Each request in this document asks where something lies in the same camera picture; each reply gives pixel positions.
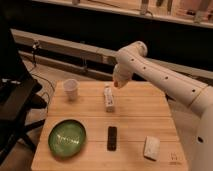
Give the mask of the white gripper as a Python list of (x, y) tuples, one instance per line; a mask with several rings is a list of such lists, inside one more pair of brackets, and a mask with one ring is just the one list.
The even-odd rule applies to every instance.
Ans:
[(113, 82), (118, 82), (118, 88), (124, 87), (132, 80), (133, 73), (127, 70), (123, 65), (116, 64), (113, 70)]

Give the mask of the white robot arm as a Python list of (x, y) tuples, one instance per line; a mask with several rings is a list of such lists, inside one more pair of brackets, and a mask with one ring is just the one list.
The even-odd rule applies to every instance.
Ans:
[(201, 121), (189, 171), (213, 171), (213, 86), (153, 63), (146, 59), (147, 53), (141, 41), (120, 48), (115, 54), (114, 85), (122, 88), (137, 74), (198, 115)]

